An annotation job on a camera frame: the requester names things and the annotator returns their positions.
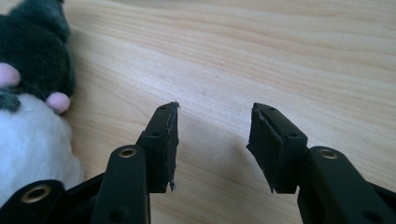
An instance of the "white plush belly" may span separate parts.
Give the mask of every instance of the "white plush belly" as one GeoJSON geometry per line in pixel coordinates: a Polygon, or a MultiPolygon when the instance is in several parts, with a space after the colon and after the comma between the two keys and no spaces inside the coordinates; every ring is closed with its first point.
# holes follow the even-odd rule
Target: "white plush belly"
{"type": "Polygon", "coordinates": [[[83,178],[68,123],[34,96],[19,98],[16,113],[0,110],[0,206],[37,180],[60,180],[69,189],[83,178]]]}

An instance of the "screw hole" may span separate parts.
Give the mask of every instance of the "screw hole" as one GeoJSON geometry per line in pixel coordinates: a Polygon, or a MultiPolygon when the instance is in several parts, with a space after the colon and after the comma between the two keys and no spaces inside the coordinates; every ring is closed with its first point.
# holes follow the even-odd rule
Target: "screw hole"
{"type": "Polygon", "coordinates": [[[123,158],[130,158],[130,157],[136,155],[136,153],[137,153],[136,149],[128,148],[128,149],[124,149],[122,152],[120,152],[119,156],[123,157],[123,158]]]}
{"type": "Polygon", "coordinates": [[[48,185],[35,186],[23,194],[21,200],[23,203],[36,203],[50,194],[51,187],[48,185]]]}
{"type": "Polygon", "coordinates": [[[319,151],[320,155],[324,158],[335,160],[338,158],[337,154],[333,151],[330,151],[328,149],[322,149],[319,151]]]}
{"type": "Polygon", "coordinates": [[[363,215],[364,218],[366,218],[367,220],[370,220],[373,223],[383,223],[384,222],[382,217],[379,214],[377,214],[376,212],[363,211],[361,214],[363,215]]]}
{"type": "Polygon", "coordinates": [[[122,222],[125,219],[127,213],[128,210],[125,207],[114,209],[108,215],[108,220],[111,222],[122,222]]]}

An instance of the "light wooden surface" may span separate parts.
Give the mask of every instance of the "light wooden surface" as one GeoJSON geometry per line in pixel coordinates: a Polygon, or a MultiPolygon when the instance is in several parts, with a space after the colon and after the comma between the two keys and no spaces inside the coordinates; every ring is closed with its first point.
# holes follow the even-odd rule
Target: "light wooden surface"
{"type": "MultiPolygon", "coordinates": [[[[17,1],[2,1],[6,12],[17,1]]],[[[301,223],[246,149],[254,102],[396,191],[396,2],[68,0],[78,88],[65,117],[86,177],[177,100],[177,191],[152,223],[301,223]]]]}

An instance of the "wood grain surface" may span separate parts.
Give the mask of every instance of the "wood grain surface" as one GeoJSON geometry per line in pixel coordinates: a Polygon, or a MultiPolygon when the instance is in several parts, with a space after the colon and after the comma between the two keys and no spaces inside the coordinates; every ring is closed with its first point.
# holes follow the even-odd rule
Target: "wood grain surface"
{"type": "Polygon", "coordinates": [[[67,0],[64,12],[78,79],[65,118],[87,178],[180,103],[177,190],[151,195],[152,223],[302,222],[246,149],[254,102],[396,191],[394,0],[67,0]]]}

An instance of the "plush ear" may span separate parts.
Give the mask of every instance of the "plush ear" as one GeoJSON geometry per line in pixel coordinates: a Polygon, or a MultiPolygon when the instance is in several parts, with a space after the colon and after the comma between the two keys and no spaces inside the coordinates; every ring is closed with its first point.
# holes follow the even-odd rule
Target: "plush ear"
{"type": "Polygon", "coordinates": [[[64,93],[54,92],[46,101],[47,105],[57,114],[62,114],[69,109],[70,99],[64,93]]]}
{"type": "Polygon", "coordinates": [[[55,33],[65,43],[70,36],[63,0],[24,0],[9,12],[9,16],[32,22],[55,33]]]}
{"type": "Polygon", "coordinates": [[[13,66],[0,63],[0,88],[18,86],[21,75],[13,66]]]}

